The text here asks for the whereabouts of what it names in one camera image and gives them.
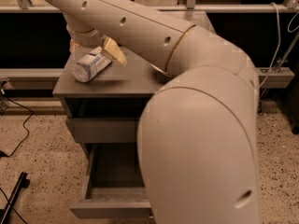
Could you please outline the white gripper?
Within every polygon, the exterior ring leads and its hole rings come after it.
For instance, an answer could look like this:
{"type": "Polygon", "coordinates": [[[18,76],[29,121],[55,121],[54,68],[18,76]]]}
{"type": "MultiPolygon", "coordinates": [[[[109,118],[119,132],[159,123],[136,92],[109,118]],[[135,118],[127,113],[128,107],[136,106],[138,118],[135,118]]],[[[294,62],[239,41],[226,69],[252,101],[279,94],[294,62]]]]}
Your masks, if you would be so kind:
{"type": "Polygon", "coordinates": [[[121,66],[127,64],[124,53],[112,38],[105,36],[103,33],[100,33],[98,30],[72,15],[65,13],[64,19],[66,21],[66,30],[72,38],[69,42],[70,52],[76,50],[77,44],[85,48],[96,48],[103,44],[103,52],[111,61],[121,66]]]}

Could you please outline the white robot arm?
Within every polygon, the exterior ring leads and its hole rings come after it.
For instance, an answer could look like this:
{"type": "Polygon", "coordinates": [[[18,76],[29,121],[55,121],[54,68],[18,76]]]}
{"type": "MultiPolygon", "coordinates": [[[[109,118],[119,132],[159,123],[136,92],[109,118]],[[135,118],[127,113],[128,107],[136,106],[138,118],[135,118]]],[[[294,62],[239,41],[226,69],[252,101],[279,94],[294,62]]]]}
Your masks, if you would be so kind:
{"type": "Polygon", "coordinates": [[[137,150],[157,224],[262,224],[259,78],[250,57],[190,21],[129,0],[45,0],[166,72],[137,150]]]}

